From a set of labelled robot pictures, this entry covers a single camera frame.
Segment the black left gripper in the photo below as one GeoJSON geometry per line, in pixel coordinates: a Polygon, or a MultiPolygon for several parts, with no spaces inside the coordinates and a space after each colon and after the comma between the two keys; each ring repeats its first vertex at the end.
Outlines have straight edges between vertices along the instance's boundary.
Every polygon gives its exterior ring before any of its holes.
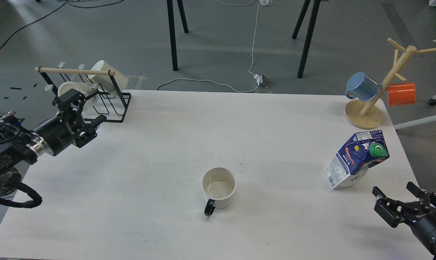
{"type": "Polygon", "coordinates": [[[94,140],[97,137],[97,128],[107,117],[98,115],[85,123],[84,106],[89,99],[89,96],[77,90],[69,90],[56,96],[52,102],[57,108],[56,116],[32,129],[32,140],[26,146],[37,157],[45,153],[56,156],[72,144],[82,148],[94,140]]]}

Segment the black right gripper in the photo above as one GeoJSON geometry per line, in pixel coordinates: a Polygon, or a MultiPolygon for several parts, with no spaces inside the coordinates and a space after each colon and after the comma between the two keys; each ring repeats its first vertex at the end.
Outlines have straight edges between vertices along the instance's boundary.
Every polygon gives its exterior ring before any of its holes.
{"type": "Polygon", "coordinates": [[[406,213],[406,217],[409,218],[407,224],[413,235],[436,258],[436,198],[413,182],[408,182],[406,189],[418,198],[419,202],[412,202],[410,206],[410,203],[390,199],[380,188],[374,186],[372,194],[377,198],[374,210],[392,228],[404,222],[404,214],[398,210],[398,207],[408,211],[406,213]]]}

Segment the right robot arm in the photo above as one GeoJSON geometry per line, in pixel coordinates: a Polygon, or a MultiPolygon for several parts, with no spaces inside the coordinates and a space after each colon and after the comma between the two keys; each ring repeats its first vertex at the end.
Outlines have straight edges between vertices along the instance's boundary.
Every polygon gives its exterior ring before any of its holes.
{"type": "Polygon", "coordinates": [[[374,211],[392,228],[404,223],[436,260],[436,191],[428,192],[413,182],[406,189],[417,201],[402,202],[390,199],[377,186],[372,194],[376,197],[374,211]]]}

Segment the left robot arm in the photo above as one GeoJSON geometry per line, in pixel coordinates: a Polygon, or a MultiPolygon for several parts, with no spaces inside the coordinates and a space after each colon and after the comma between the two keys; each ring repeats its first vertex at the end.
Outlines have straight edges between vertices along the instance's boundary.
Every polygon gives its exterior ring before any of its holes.
{"type": "Polygon", "coordinates": [[[68,146],[83,147],[97,137],[97,127],[106,120],[97,116],[86,123],[82,113],[96,89],[79,92],[71,89],[55,97],[58,113],[32,130],[22,127],[13,112],[0,117],[0,205],[35,208],[42,197],[22,182],[16,165],[22,161],[33,165],[44,154],[56,156],[68,146]]]}

